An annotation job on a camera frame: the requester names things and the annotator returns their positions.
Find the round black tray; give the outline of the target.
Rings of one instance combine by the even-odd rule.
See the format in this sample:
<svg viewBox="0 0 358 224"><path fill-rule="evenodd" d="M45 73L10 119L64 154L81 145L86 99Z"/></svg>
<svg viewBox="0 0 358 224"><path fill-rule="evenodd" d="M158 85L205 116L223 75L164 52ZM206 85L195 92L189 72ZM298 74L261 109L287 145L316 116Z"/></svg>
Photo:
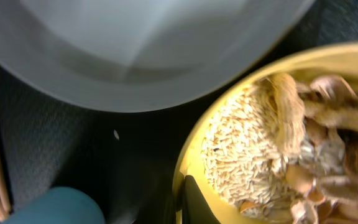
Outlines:
<svg viewBox="0 0 358 224"><path fill-rule="evenodd" d="M294 52L358 40L358 1L312 1L264 57L226 85L177 106L109 112L73 105L0 66L0 150L14 211L49 188L93 198L108 223L155 223L157 190L171 187L185 139L208 106L251 70Z"/></svg>

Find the yellow plastic bowl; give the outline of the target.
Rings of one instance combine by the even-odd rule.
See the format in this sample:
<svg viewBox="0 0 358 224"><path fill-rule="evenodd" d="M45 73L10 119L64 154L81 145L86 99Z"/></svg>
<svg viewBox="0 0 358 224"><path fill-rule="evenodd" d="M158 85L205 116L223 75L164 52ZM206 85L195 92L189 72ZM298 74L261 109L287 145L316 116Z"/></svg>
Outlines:
<svg viewBox="0 0 358 224"><path fill-rule="evenodd" d="M220 223L257 223L256 219L240 215L236 209L219 199L204 176L200 152L210 119L232 95L247 85L277 72L296 71L297 78L310 80L318 72L341 73L358 81L358 41L325 45L288 55L252 72L223 93L201 116L189 134L175 167L172 194L175 201L176 222L182 223L181 193L184 179L191 175L196 180L205 200Z"/></svg>

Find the rice and food scraps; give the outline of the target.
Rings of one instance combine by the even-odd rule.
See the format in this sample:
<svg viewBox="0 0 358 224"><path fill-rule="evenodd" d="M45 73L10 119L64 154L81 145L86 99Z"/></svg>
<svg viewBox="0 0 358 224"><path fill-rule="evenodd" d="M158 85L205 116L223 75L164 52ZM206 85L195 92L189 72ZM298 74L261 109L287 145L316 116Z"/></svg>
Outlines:
<svg viewBox="0 0 358 224"><path fill-rule="evenodd" d="M201 145L219 198L269 223L358 223L358 83L276 73L230 96Z"/></svg>

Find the grey round plate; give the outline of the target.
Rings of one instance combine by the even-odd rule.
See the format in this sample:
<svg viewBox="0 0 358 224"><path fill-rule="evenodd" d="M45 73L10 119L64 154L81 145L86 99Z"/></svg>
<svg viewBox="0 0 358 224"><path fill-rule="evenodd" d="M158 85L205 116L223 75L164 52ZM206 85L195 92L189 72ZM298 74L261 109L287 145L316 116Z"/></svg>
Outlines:
<svg viewBox="0 0 358 224"><path fill-rule="evenodd" d="M84 108L143 112L248 70L311 0L0 0L0 66Z"/></svg>

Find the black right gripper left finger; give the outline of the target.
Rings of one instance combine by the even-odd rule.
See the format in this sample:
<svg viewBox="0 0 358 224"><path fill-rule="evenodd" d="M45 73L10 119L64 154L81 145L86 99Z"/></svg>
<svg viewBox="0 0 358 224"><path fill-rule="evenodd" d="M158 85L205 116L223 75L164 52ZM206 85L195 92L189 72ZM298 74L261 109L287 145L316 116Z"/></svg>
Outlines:
<svg viewBox="0 0 358 224"><path fill-rule="evenodd" d="M170 187L160 187L155 198L155 218L157 224L176 223L175 201Z"/></svg>

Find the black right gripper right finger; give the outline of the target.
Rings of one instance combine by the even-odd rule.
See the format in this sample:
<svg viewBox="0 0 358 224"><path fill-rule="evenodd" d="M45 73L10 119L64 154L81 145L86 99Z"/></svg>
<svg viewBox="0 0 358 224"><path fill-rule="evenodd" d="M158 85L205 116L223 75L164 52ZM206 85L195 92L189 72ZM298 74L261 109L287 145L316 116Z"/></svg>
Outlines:
<svg viewBox="0 0 358 224"><path fill-rule="evenodd" d="M181 204L182 224L219 224L191 175L187 175L184 179Z"/></svg>

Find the blue plastic cup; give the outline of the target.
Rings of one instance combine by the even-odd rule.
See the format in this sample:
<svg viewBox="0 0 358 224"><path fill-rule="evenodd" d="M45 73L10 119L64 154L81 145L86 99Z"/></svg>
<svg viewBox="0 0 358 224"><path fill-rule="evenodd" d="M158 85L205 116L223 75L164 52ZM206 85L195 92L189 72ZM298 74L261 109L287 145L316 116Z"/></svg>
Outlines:
<svg viewBox="0 0 358 224"><path fill-rule="evenodd" d="M54 187L13 213L3 224L105 224L99 205L71 187Z"/></svg>

